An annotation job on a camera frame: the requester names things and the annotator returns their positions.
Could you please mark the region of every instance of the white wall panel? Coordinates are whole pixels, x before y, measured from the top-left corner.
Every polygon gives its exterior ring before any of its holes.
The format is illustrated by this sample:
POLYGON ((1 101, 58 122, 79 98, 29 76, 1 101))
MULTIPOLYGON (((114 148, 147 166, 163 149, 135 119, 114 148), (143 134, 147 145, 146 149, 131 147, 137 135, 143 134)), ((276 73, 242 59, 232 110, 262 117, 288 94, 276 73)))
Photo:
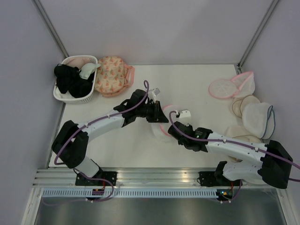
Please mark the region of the white wall panel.
POLYGON ((70 55, 236 63, 271 0, 42 0, 70 55))
MULTIPOLYGON (((244 65, 253 70, 255 94, 274 105, 276 130, 272 139, 282 143, 300 163, 300 1, 280 1, 256 46, 244 65)), ((300 179, 293 168, 291 177, 300 179)), ((289 182, 293 201, 300 214, 300 183, 289 182)))
POLYGON ((0 224, 18 225, 45 166, 61 104, 52 95, 62 60, 30 0, 0 8, 0 224))

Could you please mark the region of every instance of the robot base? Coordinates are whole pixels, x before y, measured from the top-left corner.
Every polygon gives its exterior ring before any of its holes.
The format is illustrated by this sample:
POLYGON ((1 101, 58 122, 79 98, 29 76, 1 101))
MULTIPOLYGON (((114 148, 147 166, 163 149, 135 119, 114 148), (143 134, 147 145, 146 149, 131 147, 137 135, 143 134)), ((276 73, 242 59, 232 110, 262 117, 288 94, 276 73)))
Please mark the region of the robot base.
POLYGON ((215 177, 214 171, 202 171, 199 172, 199 178, 197 179, 200 183, 201 187, 223 187, 223 186, 231 186, 233 183, 234 186, 240 185, 240 180, 227 180, 225 177, 222 179, 222 182, 220 183, 220 180, 217 180, 215 177))
MULTIPOLYGON (((98 173, 96 173, 93 178, 101 178, 101 179, 106 179, 110 181, 114 186, 116 186, 117 182, 117 172, 115 171, 102 171, 99 170, 98 173)), ((103 186, 103 181, 102 180, 88 180, 85 177, 83 177, 80 173, 77 174, 76 176, 76 186, 103 186)))

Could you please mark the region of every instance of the vent grille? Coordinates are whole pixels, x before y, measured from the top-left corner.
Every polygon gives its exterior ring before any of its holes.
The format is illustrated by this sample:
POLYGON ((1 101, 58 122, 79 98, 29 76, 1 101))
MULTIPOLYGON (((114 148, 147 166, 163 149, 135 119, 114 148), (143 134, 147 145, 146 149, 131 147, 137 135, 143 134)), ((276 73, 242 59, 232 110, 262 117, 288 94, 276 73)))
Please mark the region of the vent grille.
MULTIPOLYGON (((110 194, 106 188, 103 197, 110 194)), ((44 188, 43 197, 96 197, 92 188, 44 188)), ((216 189, 116 189, 113 197, 120 198, 217 198, 216 189)))

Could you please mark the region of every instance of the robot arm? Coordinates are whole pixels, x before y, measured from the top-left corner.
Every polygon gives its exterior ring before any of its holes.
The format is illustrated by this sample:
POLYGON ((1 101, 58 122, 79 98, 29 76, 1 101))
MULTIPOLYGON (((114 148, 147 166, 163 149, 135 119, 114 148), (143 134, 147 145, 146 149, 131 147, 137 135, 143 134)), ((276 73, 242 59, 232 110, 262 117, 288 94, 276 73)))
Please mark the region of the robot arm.
POLYGON ((92 124, 90 124, 90 121, 78 124, 71 120, 65 122, 52 144, 52 150, 58 154, 71 135, 78 131, 82 126, 85 126, 85 128, 80 130, 74 139, 66 145, 59 157, 68 168, 76 169, 88 177, 94 177, 102 170, 94 161, 86 156, 87 145, 90 141, 113 129, 127 126, 134 122, 137 117, 146 118, 146 120, 150 123, 169 122, 161 109, 160 102, 155 101, 155 93, 158 92, 158 89, 150 90, 148 93, 149 98, 146 98, 134 110, 125 112, 131 107, 137 105, 145 96, 145 91, 137 89, 131 95, 130 99, 126 99, 106 114, 112 115, 120 113, 119 115, 108 117, 92 124))
MULTIPOLYGON (((124 127, 134 122, 137 117, 146 118, 150 123, 168 123, 168 119, 161 109, 160 102, 155 101, 155 98, 151 97, 153 96, 151 93, 149 95, 150 98, 145 99, 142 104, 134 110, 128 111, 128 109, 139 103, 145 94, 146 92, 143 90, 136 90, 130 99, 114 107, 114 109, 107 114, 120 113, 119 115, 102 120, 100 120, 101 117, 99 117, 99 120, 94 123, 83 122, 76 124, 71 120, 67 121, 54 140, 52 150, 58 154, 67 140, 82 126, 85 126, 85 128, 80 130, 74 139, 66 145, 59 157, 68 168, 76 169, 90 178, 101 177, 101 168, 86 156, 87 145, 91 140, 113 129, 124 127)), ((260 148, 292 161, 293 159, 280 143, 275 141, 270 141, 268 145, 264 143, 247 143, 219 135, 209 129, 201 127, 194 131, 188 110, 181 111, 178 117, 179 121, 174 123, 175 126, 181 132, 196 139, 191 140, 180 134, 173 126, 170 126, 168 133, 178 140, 179 145, 184 145, 186 149, 193 151, 220 153, 243 160, 240 163, 220 162, 216 171, 213 172, 212 175, 210 174, 210 176, 215 179, 214 182, 208 182, 211 184, 211 187, 216 184, 229 186, 231 181, 240 179, 254 184, 267 183, 276 188, 287 187, 291 171, 290 164, 242 146, 243 144, 251 144, 254 149, 260 148), (209 141, 197 141, 197 139, 207 139, 209 141), (230 143, 229 141, 238 142, 239 145, 230 143)))
POLYGON ((223 161, 218 164, 212 176, 220 186, 229 186, 231 181, 243 179, 249 183, 266 183, 281 189, 287 187, 292 165, 255 150, 262 149, 293 161, 279 142, 270 141, 269 144, 248 143, 219 135, 216 132, 201 127, 194 131, 192 125, 187 126, 186 123, 181 123, 182 121, 186 121, 184 116, 186 114, 189 114, 189 112, 182 111, 179 113, 179 121, 174 123, 175 126, 181 132, 192 138, 207 139, 209 141, 201 142, 191 140, 180 134, 171 126, 168 133, 178 140, 179 145, 184 145, 186 149, 193 151, 220 153, 242 160, 242 162, 237 163, 223 161), (243 144, 253 146, 253 150, 243 146, 243 144))

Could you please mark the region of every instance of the white basket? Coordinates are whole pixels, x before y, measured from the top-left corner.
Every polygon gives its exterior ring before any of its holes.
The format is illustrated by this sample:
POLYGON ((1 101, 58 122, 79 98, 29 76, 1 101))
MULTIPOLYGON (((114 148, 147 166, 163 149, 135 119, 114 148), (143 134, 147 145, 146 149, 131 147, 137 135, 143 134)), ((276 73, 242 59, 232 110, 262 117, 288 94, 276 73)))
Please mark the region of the white basket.
MULTIPOLYGON (((98 63, 97 58, 94 57, 94 56, 91 56, 91 55, 76 55, 76 56, 67 57, 66 59, 63 60, 62 64, 66 64, 66 62, 69 59, 77 58, 77 57, 88 58, 90 60, 90 62, 95 63, 95 64, 98 63)), ((97 70, 95 71, 92 90, 90 91, 90 93, 87 96, 79 97, 79 98, 70 98, 70 99, 60 98, 60 97, 56 96, 56 94, 55 94, 55 89, 57 88, 56 82, 55 82, 54 89, 53 89, 53 95, 57 100, 62 101, 66 104, 84 104, 84 103, 88 103, 93 99, 93 95, 94 95, 93 93, 94 93, 94 88, 95 88, 95 83, 96 83, 96 77, 97 77, 97 70)))

